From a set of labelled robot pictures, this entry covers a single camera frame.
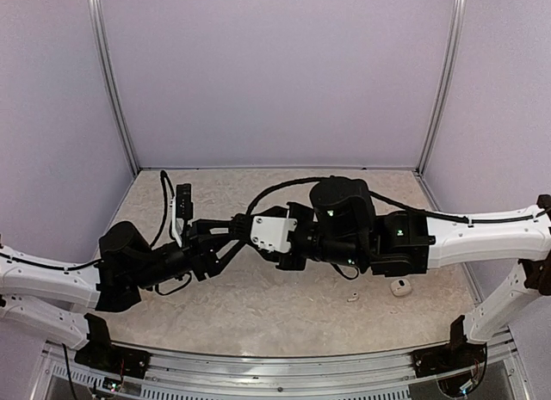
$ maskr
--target beige marbled tabletop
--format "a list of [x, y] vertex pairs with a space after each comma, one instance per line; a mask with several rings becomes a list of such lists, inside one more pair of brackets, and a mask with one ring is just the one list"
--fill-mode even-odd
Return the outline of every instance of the beige marbled tabletop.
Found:
[[[177, 183], [191, 182], [196, 218], [229, 219], [244, 212], [264, 188], [311, 175], [364, 178], [369, 188], [412, 206], [428, 203], [411, 172], [319, 169], [225, 169], [170, 171]], [[293, 200], [309, 205], [312, 185], [286, 188], [258, 209]], [[375, 202], [377, 213], [392, 207]], [[151, 240], [161, 219], [158, 172], [143, 171], [117, 213]], [[167, 233], [160, 243], [170, 241]], [[142, 302], [123, 313], [99, 313], [114, 340], [156, 348], [248, 356], [316, 356], [366, 353], [418, 346], [448, 338], [449, 324], [473, 300], [459, 266], [410, 276], [413, 292], [396, 298], [391, 279], [368, 271], [341, 278], [329, 264], [308, 262], [303, 272], [282, 272], [252, 249], [243, 249], [226, 271], [194, 280], [160, 297], [142, 291]], [[164, 285], [170, 289], [177, 285]], [[358, 299], [349, 302], [353, 293]]]

